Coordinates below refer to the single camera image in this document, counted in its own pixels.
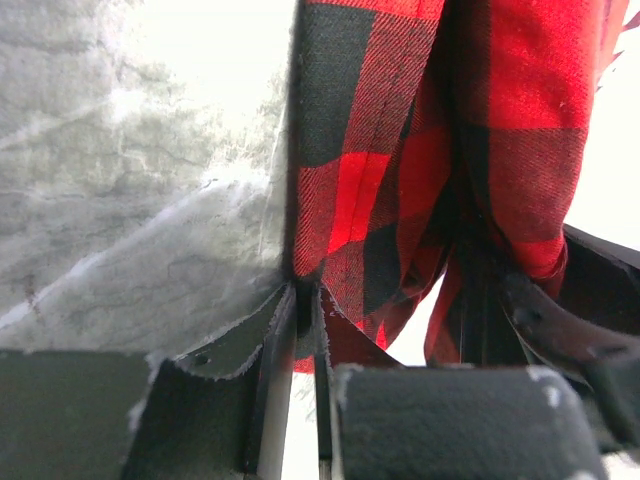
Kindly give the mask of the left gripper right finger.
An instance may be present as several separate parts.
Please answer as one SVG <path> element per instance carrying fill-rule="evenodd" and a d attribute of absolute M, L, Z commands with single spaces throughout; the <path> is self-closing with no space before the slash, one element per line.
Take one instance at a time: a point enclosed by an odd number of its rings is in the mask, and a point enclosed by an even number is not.
<path fill-rule="evenodd" d="M 319 288 L 313 302 L 323 479 L 603 479 L 578 395 L 541 366 L 406 367 Z"/>

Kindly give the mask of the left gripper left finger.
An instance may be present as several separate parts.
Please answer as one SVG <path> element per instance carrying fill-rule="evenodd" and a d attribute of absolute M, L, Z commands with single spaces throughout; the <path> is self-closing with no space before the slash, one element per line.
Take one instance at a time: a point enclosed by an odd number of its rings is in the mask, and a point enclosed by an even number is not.
<path fill-rule="evenodd" d="M 1 354 L 5 479 L 277 479 L 296 343 L 285 285 L 177 360 Z"/>

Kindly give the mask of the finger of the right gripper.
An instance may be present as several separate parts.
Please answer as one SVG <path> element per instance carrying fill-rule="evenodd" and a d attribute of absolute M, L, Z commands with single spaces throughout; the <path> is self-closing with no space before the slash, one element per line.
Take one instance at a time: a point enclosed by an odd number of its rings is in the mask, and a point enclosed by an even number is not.
<path fill-rule="evenodd" d="M 524 273 L 499 278 L 524 350 L 577 386 L 604 450 L 639 445 L 639 253 L 570 225 L 559 299 Z"/>

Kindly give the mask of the red black plaid shirt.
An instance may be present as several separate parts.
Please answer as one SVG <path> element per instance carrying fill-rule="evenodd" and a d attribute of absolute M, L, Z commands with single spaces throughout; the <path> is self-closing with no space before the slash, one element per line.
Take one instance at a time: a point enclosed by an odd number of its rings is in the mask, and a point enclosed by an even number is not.
<path fill-rule="evenodd" d="M 464 305 L 468 231 L 557 295 L 563 223 L 625 1 L 307 1 L 297 279 L 389 346 L 433 289 L 430 363 L 510 363 Z"/>

